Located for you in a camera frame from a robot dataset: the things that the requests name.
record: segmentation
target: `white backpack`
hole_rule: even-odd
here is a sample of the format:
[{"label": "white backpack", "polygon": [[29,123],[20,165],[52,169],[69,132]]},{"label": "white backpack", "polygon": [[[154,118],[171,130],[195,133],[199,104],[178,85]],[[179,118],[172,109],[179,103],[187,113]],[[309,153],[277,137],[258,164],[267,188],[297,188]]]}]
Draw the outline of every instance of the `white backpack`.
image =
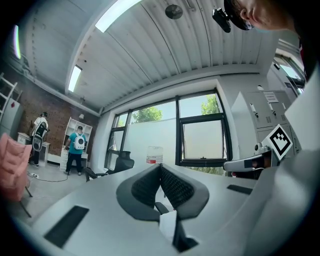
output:
[{"label": "white backpack", "polygon": [[84,150],[85,149],[85,139],[82,134],[75,133],[76,138],[74,140],[74,148],[76,150]]}]

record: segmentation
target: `green foliage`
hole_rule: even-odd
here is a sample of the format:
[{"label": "green foliage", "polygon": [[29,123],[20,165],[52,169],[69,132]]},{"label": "green foliage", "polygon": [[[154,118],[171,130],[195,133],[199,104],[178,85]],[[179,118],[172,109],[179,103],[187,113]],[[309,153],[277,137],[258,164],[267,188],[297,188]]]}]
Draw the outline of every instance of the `green foliage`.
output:
[{"label": "green foliage", "polygon": [[134,121],[131,124],[138,124],[150,121],[158,121],[162,119],[162,110],[154,106],[138,110],[137,113],[132,115]]},{"label": "green foliage", "polygon": [[206,103],[201,103],[201,114],[208,115],[208,114],[215,114],[220,113],[218,101],[216,95],[207,95],[206,96]]},{"label": "green foliage", "polygon": [[186,167],[188,169],[207,173],[207,174],[215,174],[215,175],[223,175],[224,169],[222,167]]},{"label": "green foliage", "polygon": [[117,127],[123,127],[125,126],[125,122],[123,120],[119,120]]}]

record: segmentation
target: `teal shirt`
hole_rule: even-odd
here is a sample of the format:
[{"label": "teal shirt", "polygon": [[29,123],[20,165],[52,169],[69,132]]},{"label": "teal shirt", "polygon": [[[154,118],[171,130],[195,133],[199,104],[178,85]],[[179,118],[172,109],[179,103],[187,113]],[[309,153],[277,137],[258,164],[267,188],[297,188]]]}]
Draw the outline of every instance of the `teal shirt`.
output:
[{"label": "teal shirt", "polygon": [[[83,139],[84,139],[84,142],[86,142],[86,137],[85,137],[85,135],[84,134],[79,134],[80,136],[82,136],[83,137]],[[70,135],[70,137],[69,137],[69,139],[71,140],[71,142],[70,142],[70,149],[69,149],[69,153],[70,154],[82,154],[82,149],[75,149],[75,139],[76,139],[76,137],[77,137],[77,135],[76,135],[76,133],[74,132],[74,133],[72,133],[71,135]]]}]

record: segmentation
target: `person wearing teal shirt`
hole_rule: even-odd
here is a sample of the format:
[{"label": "person wearing teal shirt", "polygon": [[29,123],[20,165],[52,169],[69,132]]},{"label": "person wearing teal shirt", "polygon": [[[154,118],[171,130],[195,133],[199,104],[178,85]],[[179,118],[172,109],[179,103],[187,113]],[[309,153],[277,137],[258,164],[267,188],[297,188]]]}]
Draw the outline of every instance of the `person wearing teal shirt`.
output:
[{"label": "person wearing teal shirt", "polygon": [[[82,126],[78,126],[76,133],[83,137],[84,143],[86,143],[86,137],[82,132],[83,128]],[[75,149],[75,140],[77,138],[77,134],[75,132],[72,133],[68,140],[65,143],[65,149],[67,150],[69,148],[69,154],[68,154],[68,161],[66,162],[66,170],[65,174],[70,174],[70,169],[72,162],[75,160],[76,162],[76,170],[78,171],[78,175],[80,176],[82,174],[82,166],[81,166],[81,155],[83,150],[82,149]]]}]

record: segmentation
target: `brick wall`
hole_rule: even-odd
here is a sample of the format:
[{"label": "brick wall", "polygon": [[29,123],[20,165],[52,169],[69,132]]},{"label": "brick wall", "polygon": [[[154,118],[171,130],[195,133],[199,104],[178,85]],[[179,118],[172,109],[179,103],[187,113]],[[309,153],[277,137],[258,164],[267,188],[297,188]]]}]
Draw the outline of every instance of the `brick wall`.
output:
[{"label": "brick wall", "polygon": [[18,101],[23,106],[23,115],[18,132],[30,135],[31,122],[33,123],[42,112],[47,112],[50,131],[47,134],[46,142],[50,143],[49,153],[60,156],[69,118],[72,117],[79,121],[79,115],[84,114],[84,119],[81,122],[92,126],[87,149],[88,159],[90,159],[99,117],[85,112],[43,90],[7,65],[1,65],[1,72],[4,72],[5,79],[13,84],[17,82],[17,87],[23,90]]}]

